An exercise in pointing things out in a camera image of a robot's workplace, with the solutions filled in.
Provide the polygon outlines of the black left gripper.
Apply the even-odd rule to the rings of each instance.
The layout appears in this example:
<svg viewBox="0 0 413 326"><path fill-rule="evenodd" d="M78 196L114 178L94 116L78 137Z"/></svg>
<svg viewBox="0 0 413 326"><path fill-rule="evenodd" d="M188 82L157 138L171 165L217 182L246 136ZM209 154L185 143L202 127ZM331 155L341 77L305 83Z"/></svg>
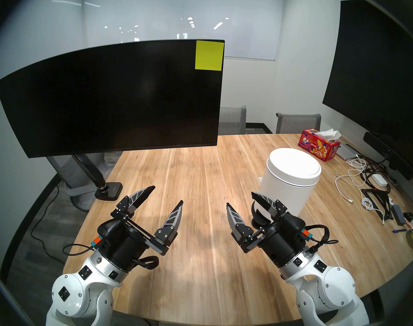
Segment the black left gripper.
<svg viewBox="0 0 413 326"><path fill-rule="evenodd" d="M112 219L99 226L100 254L126 273L136 266L148 270L156 268L159 264L158 257L141 258L142 254L148 248L152 248L158 254L165 255L177 236L183 200L180 200L154 236L130 219L154 189L155 186L149 186L122 198L116 206L118 212L111 212Z"/></svg>

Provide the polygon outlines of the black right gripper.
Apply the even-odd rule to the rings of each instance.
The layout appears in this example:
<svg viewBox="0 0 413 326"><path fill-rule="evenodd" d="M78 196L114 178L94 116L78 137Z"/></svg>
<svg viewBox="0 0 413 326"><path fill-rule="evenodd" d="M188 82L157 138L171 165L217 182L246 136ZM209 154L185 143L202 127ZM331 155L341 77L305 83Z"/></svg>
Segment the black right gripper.
<svg viewBox="0 0 413 326"><path fill-rule="evenodd" d="M256 192L251 194L252 198L270 214L271 220L280 220L289 214L287 207L281 201L272 200ZM259 247L276 267L281 268L306 247L306 240L301 237L301 231L306 228L306 223L298 223L296 226L287 223L271 223L263 227L259 226L259 230L254 233L230 203L226 203L226 211L231 235L238 244L241 244L244 253Z"/></svg>

